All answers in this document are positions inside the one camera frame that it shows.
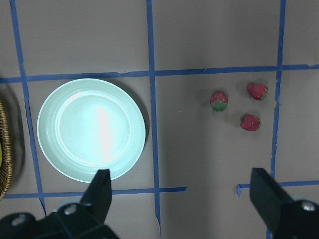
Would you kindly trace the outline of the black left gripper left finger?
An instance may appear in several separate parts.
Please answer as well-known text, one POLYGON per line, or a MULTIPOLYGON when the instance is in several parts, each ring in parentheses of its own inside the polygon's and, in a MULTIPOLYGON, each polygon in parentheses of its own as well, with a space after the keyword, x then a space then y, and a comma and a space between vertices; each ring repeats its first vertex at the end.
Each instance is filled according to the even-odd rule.
POLYGON ((109 169, 100 169, 92 179, 80 200, 89 213, 99 222, 104 222, 112 202, 111 176, 109 169))

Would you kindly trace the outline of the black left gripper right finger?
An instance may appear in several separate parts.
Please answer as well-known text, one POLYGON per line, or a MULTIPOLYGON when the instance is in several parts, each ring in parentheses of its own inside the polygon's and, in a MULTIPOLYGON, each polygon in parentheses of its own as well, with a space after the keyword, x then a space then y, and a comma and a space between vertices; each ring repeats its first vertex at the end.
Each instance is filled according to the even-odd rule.
POLYGON ((282 209, 294 200, 263 168, 252 168, 250 201, 272 234, 280 228, 282 209))

